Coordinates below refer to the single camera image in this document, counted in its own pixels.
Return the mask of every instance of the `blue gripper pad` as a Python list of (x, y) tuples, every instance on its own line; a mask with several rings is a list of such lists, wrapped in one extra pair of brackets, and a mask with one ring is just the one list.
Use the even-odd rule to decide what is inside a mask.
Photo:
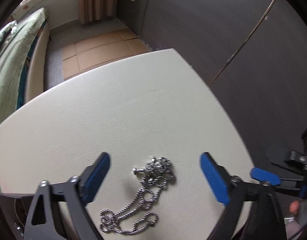
[(109, 168), (110, 156), (108, 153), (102, 153), (97, 161), (92, 166), (88, 166), (84, 171), (83, 175), (88, 176), (82, 186), (83, 196), (81, 199), (85, 205), (93, 201)]
[(279, 176), (259, 168), (253, 168), (250, 171), (250, 177), (258, 181), (268, 181), (271, 185), (277, 186), (281, 183)]
[(205, 153), (200, 157), (200, 166), (217, 201), (227, 206), (230, 202), (227, 185)]

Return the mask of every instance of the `white wall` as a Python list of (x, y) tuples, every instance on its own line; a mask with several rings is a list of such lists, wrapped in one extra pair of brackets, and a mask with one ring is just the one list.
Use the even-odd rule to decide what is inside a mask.
[(49, 13), (48, 26), (53, 29), (67, 22), (78, 19), (79, 0), (43, 0), (26, 15), (44, 7)]

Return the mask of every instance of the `floor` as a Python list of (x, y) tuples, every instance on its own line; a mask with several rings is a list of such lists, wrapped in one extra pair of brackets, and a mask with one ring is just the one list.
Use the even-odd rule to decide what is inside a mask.
[(130, 29), (103, 33), (62, 48), (64, 80), (150, 50)]
[(113, 18), (88, 25), (73, 21), (50, 31), (51, 41), (48, 43), (44, 73), (44, 91), (60, 84), (63, 77), (62, 48), (84, 39), (116, 30), (127, 29), (119, 19)]

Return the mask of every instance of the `wall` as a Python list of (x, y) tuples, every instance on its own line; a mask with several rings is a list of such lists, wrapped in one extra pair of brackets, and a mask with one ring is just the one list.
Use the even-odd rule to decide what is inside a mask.
[(117, 0), (117, 17), (140, 35), (148, 0)]
[[(153, 50), (176, 49), (209, 84), (271, 1), (149, 0), (141, 38)], [(255, 166), (289, 176), (266, 157), (273, 144), (302, 152), (307, 127), (307, 27), (285, 0), (276, 1), (210, 88)], [(290, 199), (280, 203), (287, 212)]]
[(43, 0), (33, 7), (27, 14), (44, 7), (49, 13), (49, 29), (53, 29), (67, 22), (78, 19), (79, 0)]

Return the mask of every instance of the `bed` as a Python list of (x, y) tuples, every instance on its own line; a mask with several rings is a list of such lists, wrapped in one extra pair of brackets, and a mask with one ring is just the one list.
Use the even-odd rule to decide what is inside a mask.
[[(41, 8), (18, 23), (11, 22), (5, 41), (0, 40), (0, 124), (44, 91), (47, 18)], [(0, 38), (8, 25), (1, 29)]]

